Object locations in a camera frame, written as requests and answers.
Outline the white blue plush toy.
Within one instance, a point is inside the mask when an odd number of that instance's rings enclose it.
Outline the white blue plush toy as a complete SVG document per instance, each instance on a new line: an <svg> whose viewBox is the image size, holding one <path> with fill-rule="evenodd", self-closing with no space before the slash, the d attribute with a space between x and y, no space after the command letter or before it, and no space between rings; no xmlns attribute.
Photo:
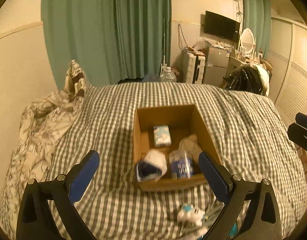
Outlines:
<svg viewBox="0 0 307 240"><path fill-rule="evenodd" d="M185 203L177 213L177 222L185 225L183 234L193 239L202 239L207 233L206 221L208 217L199 207Z"/></svg>

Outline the blue label plastic jar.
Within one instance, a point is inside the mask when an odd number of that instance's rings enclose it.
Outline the blue label plastic jar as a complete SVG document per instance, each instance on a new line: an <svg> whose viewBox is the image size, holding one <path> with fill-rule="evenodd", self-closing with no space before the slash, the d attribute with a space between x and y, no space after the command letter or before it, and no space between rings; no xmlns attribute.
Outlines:
<svg viewBox="0 0 307 240"><path fill-rule="evenodd" d="M169 154L173 179L191 178L194 174L193 159L185 150L174 150Z"/></svg>

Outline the large green curtain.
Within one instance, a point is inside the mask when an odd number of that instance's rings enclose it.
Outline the large green curtain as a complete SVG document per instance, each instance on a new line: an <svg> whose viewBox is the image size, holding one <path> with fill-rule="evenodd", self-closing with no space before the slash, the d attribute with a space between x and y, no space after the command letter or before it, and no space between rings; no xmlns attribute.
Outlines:
<svg viewBox="0 0 307 240"><path fill-rule="evenodd" d="M98 87L170 62L171 0L42 0L41 18L58 88L72 60Z"/></svg>

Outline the black wall television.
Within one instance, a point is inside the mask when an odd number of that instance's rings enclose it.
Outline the black wall television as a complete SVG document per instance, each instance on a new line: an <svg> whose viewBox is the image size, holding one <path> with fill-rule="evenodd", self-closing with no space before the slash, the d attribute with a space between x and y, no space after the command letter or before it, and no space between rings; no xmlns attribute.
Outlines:
<svg viewBox="0 0 307 240"><path fill-rule="evenodd" d="M210 34L225 40L237 42L239 39L239 30L239 22L214 12L205 12L205 34Z"/></svg>

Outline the white louvered wardrobe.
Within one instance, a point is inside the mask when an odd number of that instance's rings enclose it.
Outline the white louvered wardrobe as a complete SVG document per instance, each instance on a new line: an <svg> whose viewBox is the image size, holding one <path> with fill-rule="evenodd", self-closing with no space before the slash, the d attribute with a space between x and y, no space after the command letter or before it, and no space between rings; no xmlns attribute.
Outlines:
<svg viewBox="0 0 307 240"><path fill-rule="evenodd" d="M286 126L307 115L307 26L272 17L267 61L273 66L269 98Z"/></svg>

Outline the white blue rolled sock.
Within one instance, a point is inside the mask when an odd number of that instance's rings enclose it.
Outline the white blue rolled sock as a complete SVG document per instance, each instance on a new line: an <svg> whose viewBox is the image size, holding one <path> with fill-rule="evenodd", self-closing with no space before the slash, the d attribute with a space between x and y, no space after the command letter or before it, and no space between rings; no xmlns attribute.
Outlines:
<svg viewBox="0 0 307 240"><path fill-rule="evenodd" d="M151 149L144 159L136 164L137 182L158 181L166 174L167 170L168 166L164 153L157 149Z"/></svg>

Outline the oval vanity mirror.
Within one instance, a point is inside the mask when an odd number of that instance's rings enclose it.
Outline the oval vanity mirror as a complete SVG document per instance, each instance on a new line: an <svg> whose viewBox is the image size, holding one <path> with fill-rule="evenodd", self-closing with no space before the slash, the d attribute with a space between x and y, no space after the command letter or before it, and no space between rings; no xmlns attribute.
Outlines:
<svg viewBox="0 0 307 240"><path fill-rule="evenodd" d="M239 46L244 54L251 54L255 49L255 38L251 29L246 28L240 36Z"/></svg>

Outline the silver mini fridge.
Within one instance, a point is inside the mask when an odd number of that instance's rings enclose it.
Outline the silver mini fridge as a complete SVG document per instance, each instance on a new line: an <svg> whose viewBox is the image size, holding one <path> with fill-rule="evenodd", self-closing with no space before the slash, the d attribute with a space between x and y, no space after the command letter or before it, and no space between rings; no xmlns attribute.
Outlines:
<svg viewBox="0 0 307 240"><path fill-rule="evenodd" d="M229 55L229 51L225 49L208 47L203 77L204 84L220 87L227 72Z"/></svg>

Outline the blue tissue pack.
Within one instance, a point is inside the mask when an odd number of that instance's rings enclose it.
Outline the blue tissue pack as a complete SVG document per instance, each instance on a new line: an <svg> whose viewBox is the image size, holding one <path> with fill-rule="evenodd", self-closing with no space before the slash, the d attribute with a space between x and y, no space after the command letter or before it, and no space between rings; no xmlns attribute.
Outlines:
<svg viewBox="0 0 307 240"><path fill-rule="evenodd" d="M155 147L165 147L172 144L168 125L154 126L153 137Z"/></svg>

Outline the black jacket on chair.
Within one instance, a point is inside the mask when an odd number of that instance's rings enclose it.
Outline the black jacket on chair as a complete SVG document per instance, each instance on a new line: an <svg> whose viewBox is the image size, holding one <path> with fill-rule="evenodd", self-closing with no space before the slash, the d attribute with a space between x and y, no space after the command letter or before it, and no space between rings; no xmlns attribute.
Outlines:
<svg viewBox="0 0 307 240"><path fill-rule="evenodd" d="M222 88L269 96L271 76L262 64L243 64L223 78Z"/></svg>

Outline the white suitcase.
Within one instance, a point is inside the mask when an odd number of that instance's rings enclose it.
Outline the white suitcase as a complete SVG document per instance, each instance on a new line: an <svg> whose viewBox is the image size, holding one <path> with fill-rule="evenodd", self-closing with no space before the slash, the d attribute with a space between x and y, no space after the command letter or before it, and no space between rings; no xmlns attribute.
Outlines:
<svg viewBox="0 0 307 240"><path fill-rule="evenodd" d="M202 84L205 67L205 56L190 52L182 53L182 82Z"/></svg>

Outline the white dressing table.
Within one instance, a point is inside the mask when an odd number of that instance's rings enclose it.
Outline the white dressing table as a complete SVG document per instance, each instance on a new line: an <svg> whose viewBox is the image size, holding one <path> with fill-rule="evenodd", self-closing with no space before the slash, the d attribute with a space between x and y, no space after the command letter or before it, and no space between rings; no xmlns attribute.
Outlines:
<svg viewBox="0 0 307 240"><path fill-rule="evenodd" d="M235 57L232 57L230 56L229 57L229 61L228 61L228 66L227 66L227 70L226 70L226 73L223 77L224 80L226 80L229 75L236 69L236 68L239 68L241 66L244 66L244 65L250 65L252 67L255 67L255 66L260 66L262 68L264 68L264 70L266 70L266 67L263 66L263 64L258 64L258 63L255 63L253 61L251 62L244 62L244 61L241 61L239 59L236 59Z"/></svg>

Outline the grey checked bed sheet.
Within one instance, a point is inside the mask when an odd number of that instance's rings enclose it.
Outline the grey checked bed sheet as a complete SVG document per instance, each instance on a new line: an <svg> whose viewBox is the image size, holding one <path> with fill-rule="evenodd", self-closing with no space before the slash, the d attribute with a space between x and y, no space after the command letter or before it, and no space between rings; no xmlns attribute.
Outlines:
<svg viewBox="0 0 307 240"><path fill-rule="evenodd" d="M57 143L45 180L68 172L90 150L100 167L75 205L98 239L175 239L176 216L190 203L218 207L206 184L175 192L149 193L133 182L133 128L136 109L196 105L227 170L248 181L268 178L277 198L281 232L291 234L307 208L302 163L273 102L248 92L185 83L88 85L79 117ZM0 201L0 226L16 237L19 212Z"/></svg>

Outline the patterned pillow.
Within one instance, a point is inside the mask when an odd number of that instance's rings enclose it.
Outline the patterned pillow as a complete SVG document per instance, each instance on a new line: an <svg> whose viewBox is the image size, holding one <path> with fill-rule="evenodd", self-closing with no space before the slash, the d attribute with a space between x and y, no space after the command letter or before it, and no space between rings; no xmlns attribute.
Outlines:
<svg viewBox="0 0 307 240"><path fill-rule="evenodd" d="M70 61L63 90L73 99L84 98L86 88L87 81L84 71L76 60Z"/></svg>

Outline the floral patterned duvet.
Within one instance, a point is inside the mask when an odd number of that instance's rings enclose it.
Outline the floral patterned duvet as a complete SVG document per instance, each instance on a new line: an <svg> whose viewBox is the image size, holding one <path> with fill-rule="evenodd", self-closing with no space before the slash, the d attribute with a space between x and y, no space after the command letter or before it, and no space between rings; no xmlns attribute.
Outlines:
<svg viewBox="0 0 307 240"><path fill-rule="evenodd" d="M55 147L79 117L84 97L84 89L73 93L62 90L25 108L18 146L11 155L1 202L14 209L21 201L28 179L45 180Z"/></svg>

